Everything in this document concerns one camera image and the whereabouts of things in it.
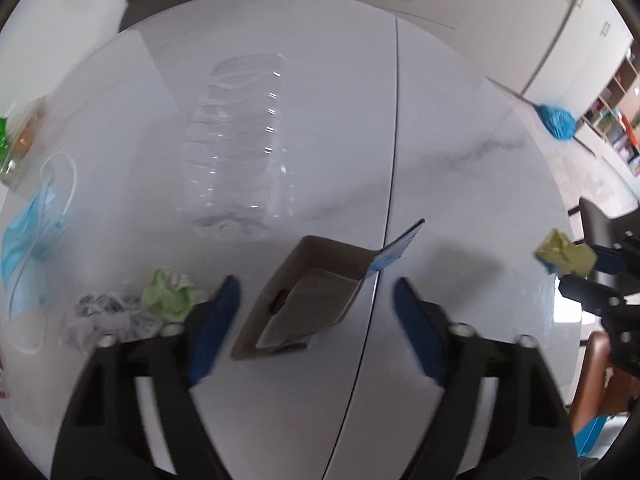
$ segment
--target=clear plastic container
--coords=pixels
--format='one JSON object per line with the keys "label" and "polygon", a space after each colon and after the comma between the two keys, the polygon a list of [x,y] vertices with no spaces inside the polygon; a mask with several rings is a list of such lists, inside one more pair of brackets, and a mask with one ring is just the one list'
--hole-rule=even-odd
{"label": "clear plastic container", "polygon": [[182,145],[186,210],[198,234],[257,240],[280,216],[283,61],[277,54],[241,56],[211,72]]}

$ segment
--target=blue plastic bag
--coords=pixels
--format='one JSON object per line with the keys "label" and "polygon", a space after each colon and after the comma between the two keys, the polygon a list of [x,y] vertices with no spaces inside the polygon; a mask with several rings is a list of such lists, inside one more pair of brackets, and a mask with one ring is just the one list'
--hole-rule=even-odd
{"label": "blue plastic bag", "polygon": [[576,122],[566,110],[542,105],[538,107],[538,115],[546,129],[556,139],[569,140],[574,138]]}

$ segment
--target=face mask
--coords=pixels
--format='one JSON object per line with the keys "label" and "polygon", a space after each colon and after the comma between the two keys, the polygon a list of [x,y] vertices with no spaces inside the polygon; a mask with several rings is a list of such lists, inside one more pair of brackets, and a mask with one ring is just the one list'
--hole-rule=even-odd
{"label": "face mask", "polygon": [[[54,171],[51,159],[63,156],[68,160],[73,183],[66,205],[62,207],[53,189]],[[26,209],[7,227],[2,235],[0,274],[8,298],[7,322],[10,340],[21,352],[37,353],[44,342],[47,306],[47,280],[43,261],[66,227],[66,212],[76,192],[76,164],[71,156],[58,152],[51,155],[40,169],[42,185]],[[28,317],[18,314],[31,313]]]}

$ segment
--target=white marble table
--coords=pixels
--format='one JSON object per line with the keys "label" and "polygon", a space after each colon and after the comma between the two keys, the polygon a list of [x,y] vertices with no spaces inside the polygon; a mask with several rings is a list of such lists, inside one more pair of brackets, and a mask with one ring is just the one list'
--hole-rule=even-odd
{"label": "white marble table", "polygon": [[[183,215],[184,131],[217,63],[263,53],[285,60],[289,211],[260,242],[199,237]],[[78,191],[47,264],[44,348],[21,354],[0,326],[10,393],[3,413],[45,472],[84,362],[58,344],[63,313],[81,294],[123,280],[142,291],[158,266],[209,290],[226,274],[241,280],[241,309],[215,373],[193,390],[234,478],[320,480],[327,466],[328,478],[398,477],[438,396],[392,313],[398,276],[485,336],[535,335],[559,383],[571,380],[578,325],[553,322],[553,282],[530,256],[551,227],[568,229],[542,154],[490,83],[382,10],[349,0],[198,0],[118,35],[51,96],[1,228],[58,150],[78,164]],[[427,223],[405,256],[370,278],[344,322],[310,350],[230,359],[259,291],[302,235],[373,249],[421,216]]]}

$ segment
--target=cardboard box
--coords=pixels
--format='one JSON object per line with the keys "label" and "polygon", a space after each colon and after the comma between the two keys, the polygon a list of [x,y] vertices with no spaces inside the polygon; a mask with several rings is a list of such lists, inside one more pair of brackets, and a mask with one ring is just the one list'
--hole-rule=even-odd
{"label": "cardboard box", "polygon": [[423,219],[379,251],[303,237],[260,293],[232,358],[308,348],[318,333],[344,319],[364,280],[402,256],[422,224]]}

